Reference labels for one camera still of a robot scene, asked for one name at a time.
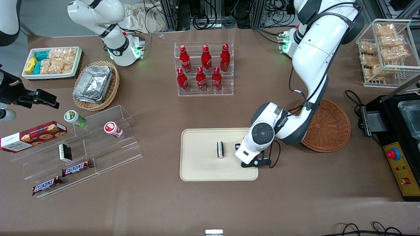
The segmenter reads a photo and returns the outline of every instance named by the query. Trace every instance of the wicker basket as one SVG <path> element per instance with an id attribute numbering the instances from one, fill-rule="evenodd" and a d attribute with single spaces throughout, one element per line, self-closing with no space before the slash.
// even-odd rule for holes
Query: wicker basket
<path id="1" fill-rule="evenodd" d="M 111 78 L 112 80 L 109 84 L 108 91 L 105 95 L 104 101 L 102 103 L 82 102 L 82 101 L 77 100 L 74 97 L 73 97 L 73 101 L 80 108 L 90 110 L 90 111 L 97 111 L 97 110 L 102 110 L 105 107 L 109 106 L 109 104 L 111 104 L 112 100 L 114 100 L 115 96 L 117 95 L 118 86 L 120 85 L 120 76 L 118 75 L 117 68 L 115 68 L 115 66 L 110 62 L 97 61 L 97 62 L 94 62 L 94 63 L 90 64 L 90 66 L 92 66 L 92 65 L 94 65 L 94 66 L 108 66 L 109 68 L 111 68 L 113 70 L 113 74 L 112 74 L 112 78 Z M 76 84 L 74 85 L 74 88 L 76 88 L 77 84 L 80 81 L 80 77 L 83 74 L 83 72 L 86 70 L 86 68 L 87 67 L 85 67 L 85 69 L 83 69 L 83 71 L 77 77 Z"/>
<path id="2" fill-rule="evenodd" d="M 323 98 L 315 112 L 302 144 L 317 152 L 335 152 L 350 139 L 350 120 L 334 102 Z"/>

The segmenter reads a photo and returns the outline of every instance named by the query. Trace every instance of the beige tray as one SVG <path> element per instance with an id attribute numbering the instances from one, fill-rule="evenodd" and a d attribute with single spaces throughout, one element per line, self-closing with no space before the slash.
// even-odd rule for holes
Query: beige tray
<path id="1" fill-rule="evenodd" d="M 181 137 L 183 181 L 252 181 L 258 168 L 242 168 L 235 156 L 235 144 L 241 143 L 249 128 L 186 129 Z M 217 141 L 223 142 L 224 158 L 217 158 Z"/>

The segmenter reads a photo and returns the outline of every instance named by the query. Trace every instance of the clear acrylic shelf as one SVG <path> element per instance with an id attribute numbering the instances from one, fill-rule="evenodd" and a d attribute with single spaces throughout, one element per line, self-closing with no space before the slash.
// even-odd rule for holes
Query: clear acrylic shelf
<path id="1" fill-rule="evenodd" d="M 229 45 L 229 53 L 231 55 L 231 61 L 229 64 L 229 70 L 227 72 L 220 72 L 222 75 L 222 90 L 215 92 L 212 87 L 211 76 L 213 72 L 206 73 L 206 84 L 207 84 L 207 91 L 200 92 L 198 90 L 197 81 L 195 76 L 197 74 L 197 67 L 202 66 L 201 64 L 201 54 L 203 52 L 203 45 L 209 46 L 209 52 L 212 56 L 212 67 L 220 66 L 220 53 L 222 52 L 223 44 L 227 43 Z M 178 82 L 176 80 L 177 74 L 176 70 L 181 67 L 181 63 L 179 61 L 179 46 L 184 45 L 188 55 L 190 56 L 192 70 L 191 73 L 185 73 L 188 79 L 188 84 L 190 87 L 190 91 L 187 93 L 181 92 Z M 233 95 L 234 94 L 234 45 L 233 41 L 225 41 L 225 42 L 183 42 L 183 43 L 175 43 L 174 48 L 174 58 L 175 58 L 175 83 L 176 88 L 178 90 L 178 96 L 210 96 L 210 95 Z"/>
<path id="2" fill-rule="evenodd" d="M 62 174 L 62 169 L 91 160 L 93 167 L 62 177 L 63 182 L 37 193 L 37 198 L 45 198 L 90 178 L 112 170 L 142 157 L 139 145 L 133 138 L 130 124 L 131 115 L 120 105 L 86 117 L 87 125 L 74 127 L 72 139 L 61 140 L 56 145 L 38 150 L 23 158 L 25 180 L 33 186 L 39 185 Z M 114 121 L 123 130 L 123 137 L 115 138 L 103 130 L 108 121 Z M 60 160 L 58 145 L 66 144 L 71 148 L 73 161 Z"/>

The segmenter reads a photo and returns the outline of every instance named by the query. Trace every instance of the table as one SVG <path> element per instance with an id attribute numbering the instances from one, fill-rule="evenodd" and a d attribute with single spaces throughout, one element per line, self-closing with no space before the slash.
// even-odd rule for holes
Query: table
<path id="1" fill-rule="evenodd" d="M 361 85 L 354 43 L 339 49 L 324 96 L 339 104 L 350 118 L 352 134 L 346 146 L 323 154 L 282 144 L 277 166 L 261 168 L 255 181 L 183 182 L 179 164 L 184 129 L 249 127 L 260 104 L 272 101 L 289 109 L 301 95 L 288 89 L 291 60 L 251 30 L 190 30 L 164 35 L 165 40 L 153 35 L 143 60 L 118 67 L 121 84 L 110 106 L 121 104 L 133 115 L 132 131 L 144 157 L 39 200 L 30 196 L 22 165 L 12 163 L 9 153 L 2 152 L 0 231 L 4 235 L 184 236 L 220 228 L 227 236 L 316 236 L 341 231 L 340 223 L 353 222 L 360 229 L 372 230 L 370 222 L 374 220 L 403 233 L 420 234 L 420 203 L 402 202 L 382 148 L 357 128 L 354 104 L 344 95 L 344 90 L 350 89 L 368 103 L 391 91 Z M 99 37 L 29 36 L 28 40 L 30 49 L 81 47 L 85 53 L 82 68 L 110 60 Z M 179 98 L 174 43 L 227 40 L 235 45 L 235 94 Z M 50 120 L 63 122 L 69 109 L 84 117 L 94 114 L 72 101 L 74 80 L 24 83 L 28 89 L 42 88 L 55 94 L 60 109 L 11 106 L 18 116 L 0 123 L 1 136 Z M 292 88 L 306 92 L 296 74 Z"/>

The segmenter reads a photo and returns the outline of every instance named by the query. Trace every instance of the red bottle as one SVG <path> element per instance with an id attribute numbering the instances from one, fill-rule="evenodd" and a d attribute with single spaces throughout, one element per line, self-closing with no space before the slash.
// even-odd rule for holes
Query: red bottle
<path id="1" fill-rule="evenodd" d="M 211 77 L 214 91 L 218 92 L 222 90 L 222 75 L 220 69 L 216 66 L 213 70 L 213 76 Z"/>
<path id="2" fill-rule="evenodd" d="M 186 52 L 185 46 L 179 46 L 179 51 L 181 52 L 179 55 L 179 60 L 181 62 L 182 69 L 185 73 L 191 73 L 191 60 L 188 53 Z"/>
<path id="3" fill-rule="evenodd" d="M 223 44 L 222 53 L 220 54 L 220 69 L 223 72 L 227 72 L 229 69 L 229 63 L 231 62 L 231 54 L 229 53 L 229 45 Z"/>
<path id="4" fill-rule="evenodd" d="M 197 75 L 195 76 L 197 80 L 198 90 L 200 92 L 207 91 L 207 84 L 206 84 L 206 75 L 203 73 L 203 67 L 197 67 Z"/>
<path id="5" fill-rule="evenodd" d="M 201 54 L 201 64 L 203 65 L 204 72 L 211 72 L 211 55 L 209 52 L 209 46 L 203 46 L 203 54 Z"/>
<path id="6" fill-rule="evenodd" d="M 178 73 L 177 80 L 178 80 L 178 84 L 179 84 L 179 88 L 181 89 L 181 92 L 184 92 L 184 93 L 189 92 L 188 81 L 187 81 L 186 75 L 182 71 L 182 68 L 178 68 L 176 72 Z"/>

